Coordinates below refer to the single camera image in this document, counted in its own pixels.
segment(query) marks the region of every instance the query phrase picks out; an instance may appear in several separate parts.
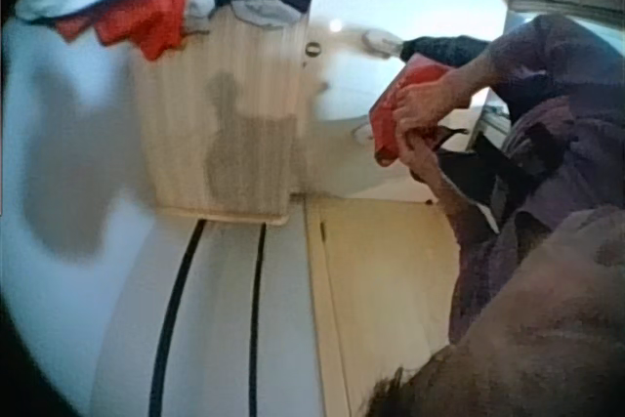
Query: red cloth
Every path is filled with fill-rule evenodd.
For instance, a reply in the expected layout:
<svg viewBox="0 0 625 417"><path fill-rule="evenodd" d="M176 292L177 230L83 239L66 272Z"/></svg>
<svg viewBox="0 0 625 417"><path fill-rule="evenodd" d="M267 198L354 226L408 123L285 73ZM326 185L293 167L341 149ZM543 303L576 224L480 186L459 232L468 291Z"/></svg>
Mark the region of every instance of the red cloth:
<svg viewBox="0 0 625 417"><path fill-rule="evenodd" d="M395 138L396 123L393 111L397 108L397 92L408 85L433 82L441 78L451 67L415 54L389 85L369 111L369 120L375 141L375 159L382 166L389 166L399 157Z"/></svg>
<svg viewBox="0 0 625 417"><path fill-rule="evenodd" d="M104 0L83 13L56 21L57 31L73 40L90 25L106 46L129 39L154 61L180 46L186 0Z"/></svg>

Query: black stripe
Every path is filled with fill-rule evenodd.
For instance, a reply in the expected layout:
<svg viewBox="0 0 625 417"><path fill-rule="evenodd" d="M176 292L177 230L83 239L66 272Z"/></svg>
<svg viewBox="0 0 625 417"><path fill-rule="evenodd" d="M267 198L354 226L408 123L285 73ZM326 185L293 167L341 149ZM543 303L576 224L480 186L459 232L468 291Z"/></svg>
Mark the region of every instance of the black stripe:
<svg viewBox="0 0 625 417"><path fill-rule="evenodd" d="M249 397L248 406L250 417L256 417L258 413L257 384L258 384L258 313L261 300L261 278L263 274L263 261L265 259L265 235L267 225L261 227L261 236L258 240L258 253L256 255L256 271L254 272L254 287L252 296L252 320L250 321L250 361L249 361Z"/></svg>
<svg viewBox="0 0 625 417"><path fill-rule="evenodd" d="M183 256L178 269L178 275L174 282L172 296L169 298L163 327L160 330L160 338L158 339L158 348L156 349L156 360L154 361L154 371L152 372L152 385L149 392L149 417L160 417L163 410L163 389L165 387L165 370L167 368L167 358L169 357L169 349L172 345L172 337L174 335L174 326L176 325L176 316L178 308L183 298L185 283L187 282L188 271L191 267L193 255L199 244L199 239L206 225L205 220L198 220L188 241L187 251Z"/></svg>

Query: hair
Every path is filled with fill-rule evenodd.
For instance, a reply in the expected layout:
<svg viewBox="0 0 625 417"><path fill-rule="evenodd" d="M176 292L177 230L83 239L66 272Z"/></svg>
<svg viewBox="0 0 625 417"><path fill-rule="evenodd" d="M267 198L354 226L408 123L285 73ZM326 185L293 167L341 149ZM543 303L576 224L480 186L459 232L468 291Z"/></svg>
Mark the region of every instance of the hair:
<svg viewBox="0 0 625 417"><path fill-rule="evenodd" d="M428 391L441 364L452 352L453 346L442 348L412 377L406 378L400 367L392 378L378 381L368 401L365 417L417 417L420 397Z"/></svg>

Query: red clothing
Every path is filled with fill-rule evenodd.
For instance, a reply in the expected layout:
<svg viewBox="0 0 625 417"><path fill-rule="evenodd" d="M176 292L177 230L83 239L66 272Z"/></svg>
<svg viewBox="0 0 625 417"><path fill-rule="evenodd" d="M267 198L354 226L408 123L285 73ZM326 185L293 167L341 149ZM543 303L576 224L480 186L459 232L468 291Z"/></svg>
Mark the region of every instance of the red clothing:
<svg viewBox="0 0 625 417"><path fill-rule="evenodd" d="M183 39L186 0L104 0L86 12L56 22L68 41L93 25L106 46L129 39L154 61Z"/></svg>

